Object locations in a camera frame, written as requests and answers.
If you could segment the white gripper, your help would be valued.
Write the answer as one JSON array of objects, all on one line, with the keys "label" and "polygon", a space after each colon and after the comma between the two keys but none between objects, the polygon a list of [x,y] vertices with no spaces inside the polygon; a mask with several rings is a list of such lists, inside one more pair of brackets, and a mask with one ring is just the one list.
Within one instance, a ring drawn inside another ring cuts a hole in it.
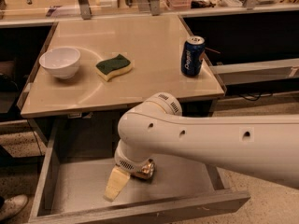
[{"label": "white gripper", "polygon": [[120,140],[114,155],[115,162],[118,166],[115,166],[111,171],[104,198],[113,202],[130,180],[130,174],[139,174],[139,171],[149,158],[149,153],[130,147]]}]

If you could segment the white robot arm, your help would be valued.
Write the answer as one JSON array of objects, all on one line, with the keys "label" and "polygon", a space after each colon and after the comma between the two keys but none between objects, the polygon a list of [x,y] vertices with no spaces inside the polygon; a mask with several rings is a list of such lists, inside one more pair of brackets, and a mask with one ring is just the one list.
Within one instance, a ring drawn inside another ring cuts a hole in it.
[{"label": "white robot arm", "polygon": [[299,187],[299,116],[191,118],[179,101],[159,92],[122,115],[120,141],[104,194],[114,201],[132,175],[152,177],[154,154],[174,155]]}]

